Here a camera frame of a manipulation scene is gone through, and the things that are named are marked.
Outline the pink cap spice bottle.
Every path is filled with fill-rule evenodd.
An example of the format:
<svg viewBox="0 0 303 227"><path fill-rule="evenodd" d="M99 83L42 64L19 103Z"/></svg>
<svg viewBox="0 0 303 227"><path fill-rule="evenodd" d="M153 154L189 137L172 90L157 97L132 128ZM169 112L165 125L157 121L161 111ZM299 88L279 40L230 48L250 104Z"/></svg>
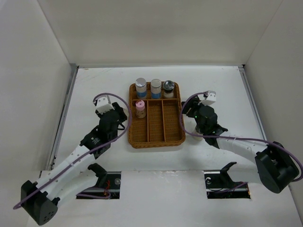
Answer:
<svg viewBox="0 0 303 227"><path fill-rule="evenodd" d="M135 103L135 114L136 114L136 117L138 117L140 119L146 117L146 115L147 115L146 106L145 106L145 102L143 100L138 100Z"/></svg>

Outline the grey lid grinder bottle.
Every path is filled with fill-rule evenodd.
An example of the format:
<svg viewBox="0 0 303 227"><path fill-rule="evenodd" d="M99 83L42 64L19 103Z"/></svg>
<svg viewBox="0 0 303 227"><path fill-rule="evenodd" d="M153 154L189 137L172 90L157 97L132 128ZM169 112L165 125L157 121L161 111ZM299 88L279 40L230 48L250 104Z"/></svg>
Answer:
<svg viewBox="0 0 303 227"><path fill-rule="evenodd" d="M171 80L166 80L163 83L163 90L164 90L164 98L174 98L174 88L175 88L175 83Z"/></svg>

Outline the silver lid blue label jar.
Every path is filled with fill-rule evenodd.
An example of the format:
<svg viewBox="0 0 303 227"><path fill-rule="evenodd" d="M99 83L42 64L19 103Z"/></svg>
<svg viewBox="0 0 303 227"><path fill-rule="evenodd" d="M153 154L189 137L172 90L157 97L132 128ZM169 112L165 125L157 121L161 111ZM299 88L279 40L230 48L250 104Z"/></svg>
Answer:
<svg viewBox="0 0 303 227"><path fill-rule="evenodd" d="M138 78L135 82L136 94L139 99L146 99L147 97L147 83L144 78Z"/></svg>

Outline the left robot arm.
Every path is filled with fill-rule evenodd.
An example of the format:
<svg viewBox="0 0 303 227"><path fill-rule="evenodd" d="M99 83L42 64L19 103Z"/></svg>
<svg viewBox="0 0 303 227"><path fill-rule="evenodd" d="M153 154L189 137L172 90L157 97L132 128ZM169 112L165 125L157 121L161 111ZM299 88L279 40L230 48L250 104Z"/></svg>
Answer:
<svg viewBox="0 0 303 227"><path fill-rule="evenodd" d="M20 204L28 215L42 226L57 213L69 196L76 197L90 188L102 188L107 172L96 160L119 139L119 126L131 124L131 110L117 102L98 105L98 125L89 132L71 154L56 168L35 182L21 186Z"/></svg>

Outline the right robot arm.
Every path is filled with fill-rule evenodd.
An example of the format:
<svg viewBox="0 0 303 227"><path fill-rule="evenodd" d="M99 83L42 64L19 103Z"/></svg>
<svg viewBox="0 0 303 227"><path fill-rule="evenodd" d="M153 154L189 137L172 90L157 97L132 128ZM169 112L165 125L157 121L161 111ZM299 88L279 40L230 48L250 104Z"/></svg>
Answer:
<svg viewBox="0 0 303 227"><path fill-rule="evenodd" d="M280 193L290 183L302 180L302 163L280 143L232 135L218 123L218 116L211 107L215 95L204 92L203 100L198 96L194 94L181 103L181 114L196 122L196 132L192 136L254 163L261 183L273 193Z"/></svg>

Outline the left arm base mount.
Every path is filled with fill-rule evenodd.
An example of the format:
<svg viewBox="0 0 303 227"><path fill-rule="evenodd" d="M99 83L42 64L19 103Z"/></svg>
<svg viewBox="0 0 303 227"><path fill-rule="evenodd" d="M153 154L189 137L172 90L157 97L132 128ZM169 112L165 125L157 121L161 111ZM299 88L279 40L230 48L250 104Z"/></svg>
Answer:
<svg viewBox="0 0 303 227"><path fill-rule="evenodd" d="M110 200L120 198L122 172L108 172L97 163L91 164L88 170L94 172L97 182L94 186L90 186L77 194L76 199Z"/></svg>

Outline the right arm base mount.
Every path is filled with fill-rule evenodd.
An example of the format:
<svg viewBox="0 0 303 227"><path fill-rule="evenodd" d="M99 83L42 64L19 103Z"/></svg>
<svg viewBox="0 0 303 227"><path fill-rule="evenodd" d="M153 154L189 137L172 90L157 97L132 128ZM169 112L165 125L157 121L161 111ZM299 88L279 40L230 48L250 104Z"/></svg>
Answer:
<svg viewBox="0 0 303 227"><path fill-rule="evenodd" d="M237 162L230 162L219 170L204 171L207 199L250 199L247 182L235 182L228 174Z"/></svg>

